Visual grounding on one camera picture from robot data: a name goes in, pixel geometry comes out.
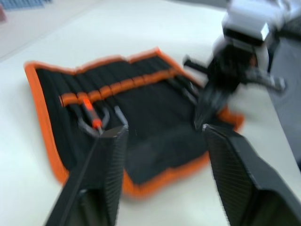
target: white table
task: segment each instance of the white table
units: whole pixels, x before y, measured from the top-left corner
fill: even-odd
[[[39,60],[76,67],[107,55],[129,56],[156,46],[181,64],[208,60],[222,34],[224,11],[165,0],[107,0],[0,63],[0,225],[40,226],[61,185],[50,169],[23,64]],[[241,130],[301,200],[301,175],[268,93],[241,88],[231,108]],[[226,226],[210,167],[144,202],[121,200],[119,226]]]

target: tool handle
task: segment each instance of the tool handle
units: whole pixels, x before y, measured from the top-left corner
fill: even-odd
[[[83,99],[83,108],[86,113],[86,116],[88,117],[89,121],[91,122],[92,127],[94,129],[101,128],[103,123],[102,123],[101,119],[98,117],[98,115],[89,99],[87,99],[87,98]]]
[[[208,73],[208,70],[207,70],[207,67],[203,66],[200,62],[197,62],[194,60],[194,62],[192,62],[189,58],[187,58],[185,61],[184,61],[184,66],[187,66],[187,67],[190,67],[196,71],[199,71],[201,73],[204,73],[204,74],[207,74]]]

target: black gripper pad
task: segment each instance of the black gripper pad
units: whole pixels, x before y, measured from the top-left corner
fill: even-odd
[[[243,136],[211,125],[204,131],[231,226],[301,226],[301,203]]]
[[[127,148],[126,126],[106,131],[71,172],[46,226],[114,226]]]

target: orange elastic strap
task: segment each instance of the orange elastic strap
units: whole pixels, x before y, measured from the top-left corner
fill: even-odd
[[[145,86],[148,84],[156,83],[158,81],[164,80],[166,78],[171,78],[176,74],[175,70],[166,70],[162,72],[157,72],[154,74],[147,74],[143,76],[138,76],[133,78],[132,80],[125,80],[122,82],[116,82],[114,84],[111,84],[109,86],[105,86],[100,88],[99,91],[92,91],[88,95],[86,93],[79,93],[77,95],[73,93],[66,93],[61,96],[63,106],[67,106],[68,104],[81,104],[82,103],[82,98],[88,97],[90,102],[93,103],[98,100],[102,100],[105,98],[108,98],[110,96],[113,96],[115,94],[118,94],[119,92],[123,92],[129,89],[132,89],[134,87],[140,87],[140,86]]]
[[[179,72],[179,74],[186,76],[190,80],[197,83],[197,81],[188,75],[172,58],[169,56],[163,54],[159,49],[156,49],[154,51],[149,51],[147,53],[143,53],[140,55],[135,55],[134,57],[131,57],[129,59],[130,63],[133,63],[135,61],[139,61],[141,59],[146,59],[150,57],[159,56],[160,58],[164,59],[166,62],[168,62],[174,70]],[[50,161],[51,168],[54,172],[55,177],[62,183],[64,183],[68,178],[68,171],[63,166],[61,159],[58,155],[52,129],[51,129],[51,123],[50,118],[45,102],[45,98],[43,96],[43,90],[40,85],[40,81],[37,75],[36,70],[39,68],[53,70],[53,71],[59,71],[61,73],[66,74],[78,74],[78,73],[84,73],[85,71],[88,71],[90,69],[99,67],[101,65],[105,65],[111,62],[117,62],[122,61],[124,58],[120,56],[110,57],[105,60],[97,60],[94,62],[91,62],[89,64],[84,65],[83,67],[77,68],[75,70],[73,69],[65,69],[60,68],[57,66],[51,66],[44,63],[39,62],[31,62],[27,63],[25,66],[25,72],[26,76],[29,82],[29,85],[32,89],[33,99],[36,105],[36,110],[38,114],[38,118],[40,121],[40,126],[42,130],[42,135],[44,138],[48,158]],[[161,74],[161,76],[166,76],[166,78],[169,77],[166,73]],[[154,81],[155,78],[146,78],[146,80]],[[125,91],[132,89],[133,86],[139,87],[145,84],[144,79],[142,77],[136,77],[132,79],[133,83],[130,82],[130,80],[124,80],[120,84],[120,91]],[[103,87],[100,90],[100,95],[102,96],[101,99],[105,99],[106,97],[110,96],[112,94],[112,91],[109,87]],[[77,94],[68,94],[67,96],[63,95],[62,97],[58,97],[58,99],[61,101],[62,105],[68,105],[70,103],[81,103],[83,100],[83,97],[85,96],[85,93]],[[89,99],[98,99],[99,96],[95,94],[91,94],[88,97]],[[228,108],[225,108],[219,115],[219,118],[234,124],[235,130],[239,129],[243,123],[243,116],[242,115],[234,115],[232,114]],[[209,163],[209,155],[208,153],[204,154],[202,157],[199,157],[183,166],[180,166],[176,169],[167,169],[164,172],[160,173],[156,177],[154,177],[152,180],[144,183],[143,185],[135,185],[131,178],[128,176],[127,172],[124,171],[124,180],[123,180],[123,193],[135,197],[135,198],[145,198],[149,195],[153,194],[154,192],[161,189],[163,186],[168,185],[169,183],[176,181],[180,178],[187,177],[194,173],[195,171],[199,170],[200,168],[206,166]]]

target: tool roll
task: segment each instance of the tool roll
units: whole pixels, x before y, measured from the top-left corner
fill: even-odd
[[[123,124],[129,127],[125,195],[147,197],[209,162],[202,131],[193,126],[193,89],[201,87],[159,50],[75,70],[29,62],[25,72],[50,165],[62,183],[101,131]],[[237,130],[242,122],[224,109],[211,124]]]

